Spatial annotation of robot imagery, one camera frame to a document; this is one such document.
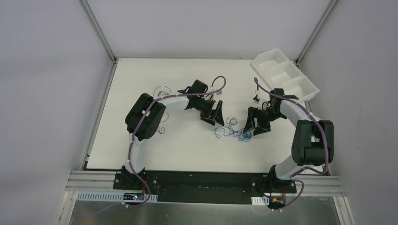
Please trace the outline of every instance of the blue tangled wire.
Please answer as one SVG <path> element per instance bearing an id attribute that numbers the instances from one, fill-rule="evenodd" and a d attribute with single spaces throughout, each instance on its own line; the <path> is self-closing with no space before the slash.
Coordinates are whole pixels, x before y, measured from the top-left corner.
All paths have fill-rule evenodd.
<path id="1" fill-rule="evenodd" d="M 227 121 L 225 123 L 225 126 L 218 126 L 217 128 L 214 129 L 214 134 L 217 138 L 220 138 L 221 135 L 217 133 L 217 131 L 219 129 L 224 130 L 223 136 L 224 137 L 228 137 L 228 136 L 234 136 L 237 137 L 237 139 L 240 142 L 249 142 L 250 139 L 252 138 L 252 133 L 251 132 L 247 132 L 247 133 L 243 133 L 243 128 L 240 130 L 235 131 L 233 129 L 233 125 L 237 124 L 237 119 L 235 117 L 228 117 Z"/>

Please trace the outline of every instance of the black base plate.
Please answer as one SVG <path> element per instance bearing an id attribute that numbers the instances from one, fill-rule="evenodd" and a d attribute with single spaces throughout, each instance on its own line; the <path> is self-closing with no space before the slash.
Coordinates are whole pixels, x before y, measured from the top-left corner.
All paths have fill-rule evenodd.
<path id="1" fill-rule="evenodd" d="M 140 180 L 122 170 L 115 176 L 114 189 L 143 189 Z M 283 188 L 286 193 L 297 192 L 294 181 L 272 190 L 264 186 L 266 173 L 142 171 L 140 175 L 159 202 L 252 204 L 251 197 L 262 197 L 264 192 L 282 193 Z"/>

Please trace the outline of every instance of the white tray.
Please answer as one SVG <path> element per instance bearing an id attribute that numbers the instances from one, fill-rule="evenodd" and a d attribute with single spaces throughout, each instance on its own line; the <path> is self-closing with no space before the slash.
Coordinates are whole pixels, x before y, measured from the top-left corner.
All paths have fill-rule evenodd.
<path id="1" fill-rule="evenodd" d="M 312 99 L 319 89 L 278 48 L 258 55 L 252 67 L 271 88 L 283 88 L 285 94 L 295 95 L 303 103 Z"/>

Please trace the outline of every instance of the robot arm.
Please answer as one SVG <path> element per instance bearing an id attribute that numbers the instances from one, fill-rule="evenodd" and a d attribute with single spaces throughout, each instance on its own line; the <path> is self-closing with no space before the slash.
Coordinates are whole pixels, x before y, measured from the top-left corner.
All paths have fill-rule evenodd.
<path id="1" fill-rule="evenodd" d="M 271 93 L 289 98 L 297 102 L 296 96 L 285 95 L 283 89 L 274 89 Z M 296 127 L 291 146 L 291 155 L 283 162 L 273 165 L 265 180 L 269 190 L 280 192 L 291 182 L 291 178 L 300 173 L 304 167 L 321 166 L 325 163 L 325 150 L 319 128 L 311 118 L 297 104 L 276 98 L 270 95 L 266 102 L 268 107 L 250 107 L 244 132 L 254 130 L 253 135 L 271 131 L 270 122 L 278 118 L 289 119 Z M 333 123 L 329 120 L 320 120 L 314 117 L 321 125 L 326 135 L 329 152 L 329 163 L 333 160 Z"/>
<path id="2" fill-rule="evenodd" d="M 182 94 L 206 93 L 207 89 L 208 86 L 206 84 L 196 80 L 192 86 L 189 86 L 184 90 L 179 90 L 178 92 Z M 218 103 L 216 103 L 213 95 L 211 98 L 201 97 L 198 95 L 178 96 L 165 98 L 154 103 L 151 110 L 142 121 L 135 137 L 133 137 L 132 133 L 134 129 L 137 127 L 140 119 L 148 109 L 151 102 L 153 102 L 152 96 L 147 93 L 142 94 L 125 119 L 127 130 L 130 134 L 130 141 L 134 140 L 135 142 L 131 155 L 128 156 L 128 158 L 131 159 L 131 164 L 138 173 L 144 169 L 145 160 L 143 158 L 146 143 L 148 141 L 147 139 L 151 138 L 156 133 L 164 113 L 195 108 L 200 111 L 201 120 L 213 126 L 216 123 L 222 126 L 224 125 L 224 119 L 222 118 L 222 101 L 218 101 Z M 133 173 L 129 166 L 129 161 L 126 162 L 124 167 L 130 173 Z"/>

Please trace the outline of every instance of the white table surface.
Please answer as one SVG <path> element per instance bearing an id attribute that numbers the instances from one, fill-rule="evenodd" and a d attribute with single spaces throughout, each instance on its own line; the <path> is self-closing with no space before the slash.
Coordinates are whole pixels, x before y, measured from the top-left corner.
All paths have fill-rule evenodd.
<path id="1" fill-rule="evenodd" d="M 225 76 L 227 85 L 219 95 L 224 120 L 236 117 L 235 130 L 243 128 L 247 108 L 255 106 L 253 78 L 257 74 L 250 62 L 119 59 L 87 168 L 120 169 L 124 165 L 129 145 L 124 119 L 142 93 L 152 95 L 160 85 L 168 86 L 174 93 L 192 85 L 196 79 L 210 86 L 216 76 Z M 219 79 L 214 86 L 221 85 L 222 79 Z M 165 133 L 156 133 L 148 142 L 147 170 L 266 173 L 290 155 L 295 131 L 288 120 L 278 119 L 271 122 L 271 132 L 252 137 L 250 142 L 239 142 L 234 137 L 217 138 L 213 132 L 217 125 L 213 127 L 199 120 L 199 111 L 195 109 L 170 113 L 161 127 Z"/>

